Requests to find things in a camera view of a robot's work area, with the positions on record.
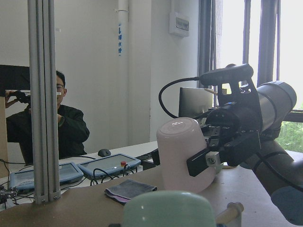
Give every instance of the glasses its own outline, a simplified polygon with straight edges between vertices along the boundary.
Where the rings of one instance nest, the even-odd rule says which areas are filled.
[[[63,90],[63,85],[57,84],[57,92],[62,92],[62,90]]]

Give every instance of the robotic arm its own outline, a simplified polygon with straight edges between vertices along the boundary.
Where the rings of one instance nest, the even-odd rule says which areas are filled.
[[[257,89],[248,64],[217,69],[201,75],[205,85],[218,86],[219,108],[211,110],[201,127],[207,148],[187,160],[196,176],[209,166],[227,162],[253,170],[272,202],[292,224],[303,225],[303,161],[295,162],[274,141],[284,117],[296,103],[288,84],[275,81]],[[244,87],[240,81],[247,81]],[[224,95],[228,83],[231,94]]]

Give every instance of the electrical box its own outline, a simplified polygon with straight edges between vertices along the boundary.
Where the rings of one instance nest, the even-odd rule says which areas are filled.
[[[189,18],[178,12],[169,14],[169,33],[181,37],[189,36]]]

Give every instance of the person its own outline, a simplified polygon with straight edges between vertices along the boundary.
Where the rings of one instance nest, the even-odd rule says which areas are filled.
[[[61,102],[66,96],[65,76],[56,71],[57,74],[57,117],[58,117],[58,148],[59,159],[85,155],[83,142],[89,137],[89,130],[83,120],[83,112],[73,107],[62,105]],[[13,91],[6,91],[5,108],[15,104],[17,100],[9,102],[9,94]],[[6,118],[8,142],[20,144],[24,161],[27,165],[33,163],[33,143],[30,105],[19,113]]]

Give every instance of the green foliage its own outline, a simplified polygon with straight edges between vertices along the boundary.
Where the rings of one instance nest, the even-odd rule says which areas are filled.
[[[282,122],[280,135],[276,141],[285,150],[303,153],[303,123]]]

